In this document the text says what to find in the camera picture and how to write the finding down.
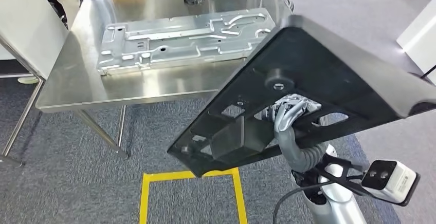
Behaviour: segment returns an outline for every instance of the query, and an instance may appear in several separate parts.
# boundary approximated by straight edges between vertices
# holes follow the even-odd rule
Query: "black robot gripper plate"
[[[297,119],[301,148],[435,108],[436,87],[299,15],[283,20],[233,73],[168,153],[197,177],[281,154],[273,124],[253,116],[299,94],[322,105]],[[320,126],[320,117],[347,119]]]

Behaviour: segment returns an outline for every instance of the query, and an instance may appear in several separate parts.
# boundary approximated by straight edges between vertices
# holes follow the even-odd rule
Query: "white camera housing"
[[[377,198],[402,203],[417,178],[417,173],[396,160],[376,160],[362,180],[362,187]]]

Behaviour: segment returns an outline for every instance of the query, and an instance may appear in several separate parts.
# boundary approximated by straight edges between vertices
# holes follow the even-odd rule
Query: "bolt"
[[[187,146],[183,146],[180,151],[182,153],[184,153],[184,154],[190,154],[191,153],[191,150]]]
[[[273,86],[273,88],[274,88],[275,90],[283,90],[283,89],[285,88],[285,86],[284,86],[283,84],[281,84],[281,83],[277,83],[277,84],[275,84],[275,85]]]

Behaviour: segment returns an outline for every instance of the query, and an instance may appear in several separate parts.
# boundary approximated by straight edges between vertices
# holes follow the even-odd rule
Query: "yellow floor tape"
[[[245,212],[244,196],[242,195],[241,178],[237,167],[226,171],[208,172],[203,177],[231,175],[233,177],[234,194],[236,196],[236,205],[238,207],[238,216],[240,224],[247,224],[247,214]],[[195,176],[190,171],[170,172],[160,174],[144,174],[142,178],[142,193],[141,203],[139,208],[139,224],[147,223],[147,209],[149,201],[150,182],[175,180],[175,179],[191,179]]]

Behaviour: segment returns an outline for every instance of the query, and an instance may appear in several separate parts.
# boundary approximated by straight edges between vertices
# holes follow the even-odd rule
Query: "shoe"
[[[36,84],[40,80],[37,77],[22,77],[18,78],[18,82],[22,84]]]

